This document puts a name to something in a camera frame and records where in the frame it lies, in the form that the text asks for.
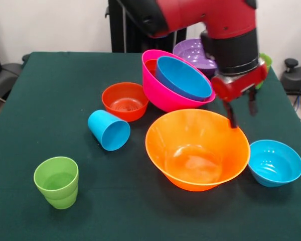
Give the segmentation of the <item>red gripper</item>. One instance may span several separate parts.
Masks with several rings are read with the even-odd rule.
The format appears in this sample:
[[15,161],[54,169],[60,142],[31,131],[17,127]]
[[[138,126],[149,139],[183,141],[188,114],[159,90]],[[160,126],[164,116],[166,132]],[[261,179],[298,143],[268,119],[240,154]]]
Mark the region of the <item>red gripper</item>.
[[[229,102],[239,98],[245,91],[262,83],[267,76],[266,64],[260,64],[256,69],[243,75],[223,76],[216,75],[212,78],[211,83],[216,95],[223,100],[223,106],[227,112],[230,127],[238,127],[234,110]],[[249,89],[249,112],[255,116],[258,112],[256,106],[256,89]]]

